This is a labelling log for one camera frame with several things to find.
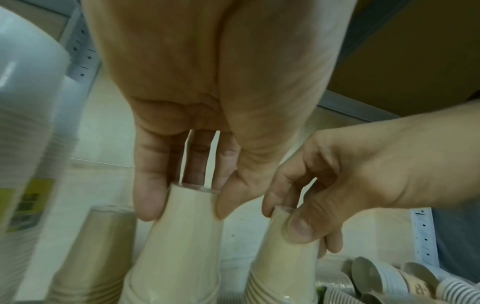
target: fingernail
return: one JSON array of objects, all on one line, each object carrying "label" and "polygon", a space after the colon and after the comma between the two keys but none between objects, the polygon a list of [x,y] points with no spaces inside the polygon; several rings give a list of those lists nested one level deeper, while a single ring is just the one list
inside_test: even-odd
[{"label": "fingernail", "polygon": [[292,240],[298,243],[309,243],[314,239],[314,230],[301,217],[295,214],[288,221],[288,234]]}]

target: hand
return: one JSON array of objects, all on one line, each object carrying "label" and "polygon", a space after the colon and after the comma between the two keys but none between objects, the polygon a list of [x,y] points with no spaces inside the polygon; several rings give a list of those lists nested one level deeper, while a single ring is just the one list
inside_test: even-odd
[{"label": "hand", "polygon": [[136,124],[134,205],[158,218],[172,181],[213,188],[224,218],[264,194],[320,100],[355,0],[83,0],[95,45]]},{"label": "hand", "polygon": [[449,207],[479,195],[479,131],[480,103],[317,131],[279,168],[263,213],[296,207],[316,178],[288,230],[298,242],[325,237],[339,251],[342,224],[362,210]]}]

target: brown wall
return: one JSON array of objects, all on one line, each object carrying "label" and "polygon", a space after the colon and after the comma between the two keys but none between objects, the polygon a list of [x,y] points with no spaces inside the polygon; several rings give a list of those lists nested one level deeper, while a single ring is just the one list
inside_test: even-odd
[{"label": "brown wall", "polygon": [[329,90],[409,115],[480,88],[480,1],[412,0],[335,70]]}]

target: product label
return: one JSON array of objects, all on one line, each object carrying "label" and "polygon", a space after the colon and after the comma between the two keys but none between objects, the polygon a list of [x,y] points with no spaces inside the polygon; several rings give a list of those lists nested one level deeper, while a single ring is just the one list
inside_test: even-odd
[{"label": "product label", "polygon": [[0,189],[0,226],[3,225],[7,211],[14,198],[15,189]]},{"label": "product label", "polygon": [[39,224],[50,200],[54,183],[53,179],[32,179],[30,181],[10,220],[8,232],[29,229]]},{"label": "product label", "polygon": [[435,298],[434,289],[432,286],[430,286],[430,284],[402,270],[398,269],[398,271],[403,276],[406,284],[408,285],[408,291],[410,293]]}]

